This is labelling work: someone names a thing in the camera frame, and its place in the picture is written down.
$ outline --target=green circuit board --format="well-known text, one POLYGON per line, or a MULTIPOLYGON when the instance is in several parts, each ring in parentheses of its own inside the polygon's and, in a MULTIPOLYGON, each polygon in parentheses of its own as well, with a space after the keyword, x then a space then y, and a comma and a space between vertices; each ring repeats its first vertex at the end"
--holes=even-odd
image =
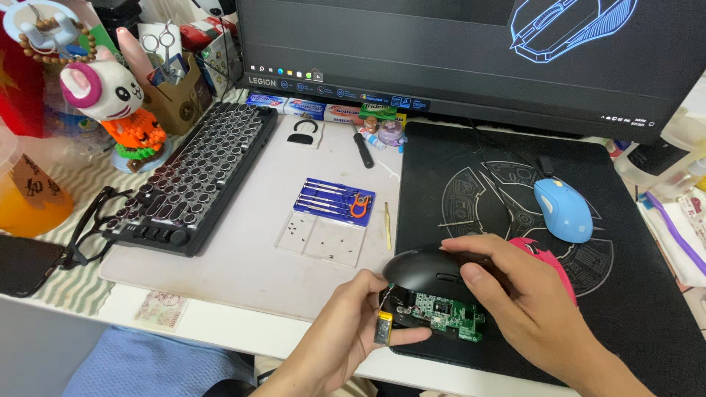
POLYGON ((485 315, 474 304, 417 293, 414 306, 406 310, 418 319, 430 321, 431 329, 446 332, 448 327, 456 328, 459 338, 475 343, 483 338, 478 328, 485 323, 485 315))

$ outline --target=banknote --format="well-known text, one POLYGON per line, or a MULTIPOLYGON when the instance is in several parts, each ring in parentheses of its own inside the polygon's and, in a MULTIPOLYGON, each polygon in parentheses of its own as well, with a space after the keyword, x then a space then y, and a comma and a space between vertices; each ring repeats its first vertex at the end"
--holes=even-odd
POLYGON ((156 331, 175 332, 189 299, 160 291, 150 291, 135 314, 136 325, 156 331))

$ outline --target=blue computer mouse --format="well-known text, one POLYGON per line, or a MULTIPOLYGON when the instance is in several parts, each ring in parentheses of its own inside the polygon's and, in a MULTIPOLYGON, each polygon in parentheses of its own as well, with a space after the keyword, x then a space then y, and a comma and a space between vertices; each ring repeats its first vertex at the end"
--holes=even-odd
POLYGON ((591 210, 574 188, 556 179, 543 179, 534 184, 534 197, 551 234, 576 244, 591 239, 591 210))

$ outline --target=small figurine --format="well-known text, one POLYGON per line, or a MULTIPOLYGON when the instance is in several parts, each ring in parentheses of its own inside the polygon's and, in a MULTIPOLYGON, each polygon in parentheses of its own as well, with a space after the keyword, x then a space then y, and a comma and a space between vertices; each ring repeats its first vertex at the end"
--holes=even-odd
POLYGON ((378 126, 378 119, 375 116, 368 116, 363 122, 363 127, 370 133, 374 134, 378 126))
POLYGON ((140 108, 144 93, 135 76, 107 47, 96 48, 94 62, 75 62, 61 71, 66 101, 98 120, 115 138, 116 168, 137 173, 159 167, 171 154, 166 133, 152 113, 140 108))
POLYGON ((389 146, 400 146, 407 140, 402 137, 402 123, 397 120, 385 120, 380 123, 378 137, 389 146))

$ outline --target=monitor screen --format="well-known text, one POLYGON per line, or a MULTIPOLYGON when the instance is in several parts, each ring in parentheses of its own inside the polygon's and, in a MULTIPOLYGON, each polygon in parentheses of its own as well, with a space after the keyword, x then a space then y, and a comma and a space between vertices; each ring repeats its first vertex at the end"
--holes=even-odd
POLYGON ((706 1, 239 0, 245 79, 649 143, 704 72, 706 1))

